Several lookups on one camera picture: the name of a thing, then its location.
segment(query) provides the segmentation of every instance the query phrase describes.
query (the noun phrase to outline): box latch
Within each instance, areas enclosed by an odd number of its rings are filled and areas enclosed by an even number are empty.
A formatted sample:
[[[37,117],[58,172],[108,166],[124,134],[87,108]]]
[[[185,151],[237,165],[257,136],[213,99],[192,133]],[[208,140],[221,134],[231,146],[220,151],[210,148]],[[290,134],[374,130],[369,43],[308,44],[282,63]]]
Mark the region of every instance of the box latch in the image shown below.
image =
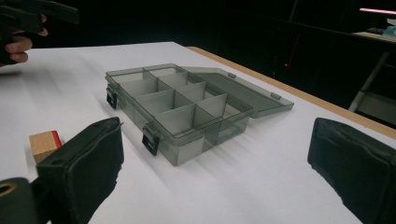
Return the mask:
[[[160,144],[160,137],[155,135],[148,126],[143,127],[143,139],[142,143],[146,146],[146,149],[153,155],[157,155],[158,145]]]
[[[111,107],[115,109],[117,107],[117,94],[110,87],[107,87],[106,90],[107,90],[106,100],[111,105]]]

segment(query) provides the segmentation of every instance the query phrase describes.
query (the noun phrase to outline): black background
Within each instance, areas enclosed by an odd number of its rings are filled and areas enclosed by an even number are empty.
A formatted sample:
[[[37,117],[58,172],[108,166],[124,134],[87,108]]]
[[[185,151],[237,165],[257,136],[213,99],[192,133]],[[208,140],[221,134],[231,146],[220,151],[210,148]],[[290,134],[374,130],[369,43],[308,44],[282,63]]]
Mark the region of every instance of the black background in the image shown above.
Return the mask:
[[[57,2],[78,8],[80,24],[49,17],[49,36],[29,35],[34,48],[174,41],[213,52],[344,108],[381,53],[394,48],[350,38],[370,27],[387,27],[386,18],[359,12],[361,0]],[[389,75],[393,73],[382,72],[374,91],[394,94],[396,76]]]

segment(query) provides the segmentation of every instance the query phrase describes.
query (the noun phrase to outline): white table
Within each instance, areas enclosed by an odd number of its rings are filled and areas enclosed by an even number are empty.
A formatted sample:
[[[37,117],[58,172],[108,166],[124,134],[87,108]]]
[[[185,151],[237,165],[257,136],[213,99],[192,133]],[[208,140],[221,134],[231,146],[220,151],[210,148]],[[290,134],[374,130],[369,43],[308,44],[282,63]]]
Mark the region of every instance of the white table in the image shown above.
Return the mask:
[[[125,162],[90,223],[360,223],[306,161],[315,118],[342,121],[391,147],[396,140],[176,43],[32,49],[0,68],[0,179],[36,178],[29,135],[66,142],[100,119],[120,117]],[[106,71],[162,63],[218,67],[295,103],[251,119],[244,133],[174,167],[151,156],[142,133],[106,102]]]

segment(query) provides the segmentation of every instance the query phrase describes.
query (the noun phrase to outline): translucent plastic box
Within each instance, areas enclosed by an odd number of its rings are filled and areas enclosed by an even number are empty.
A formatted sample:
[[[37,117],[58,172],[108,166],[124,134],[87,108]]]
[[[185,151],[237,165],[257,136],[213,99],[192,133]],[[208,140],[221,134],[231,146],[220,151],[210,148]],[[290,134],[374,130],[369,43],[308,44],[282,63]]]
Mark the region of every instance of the translucent plastic box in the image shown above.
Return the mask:
[[[180,165],[240,133],[249,118],[293,103],[218,68],[161,64],[106,73],[107,101],[142,131],[142,143]]]

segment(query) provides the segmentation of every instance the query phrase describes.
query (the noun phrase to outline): hand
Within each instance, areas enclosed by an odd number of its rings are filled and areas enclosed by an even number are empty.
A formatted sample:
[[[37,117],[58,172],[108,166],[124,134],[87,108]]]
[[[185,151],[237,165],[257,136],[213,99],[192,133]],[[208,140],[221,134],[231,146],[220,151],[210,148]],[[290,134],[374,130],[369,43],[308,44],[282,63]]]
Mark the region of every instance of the hand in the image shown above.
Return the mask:
[[[47,20],[47,17],[45,15],[41,15],[41,20],[42,22],[45,22]],[[21,30],[13,30],[12,34],[15,35],[22,32],[23,31]],[[46,36],[49,34],[49,32],[47,31],[47,29],[44,28],[44,30],[38,34]],[[32,40],[26,36],[20,35],[13,36],[13,39],[14,42],[6,45],[6,52],[9,53],[9,58],[17,63],[26,63],[28,60],[28,55],[25,51],[32,48]]]

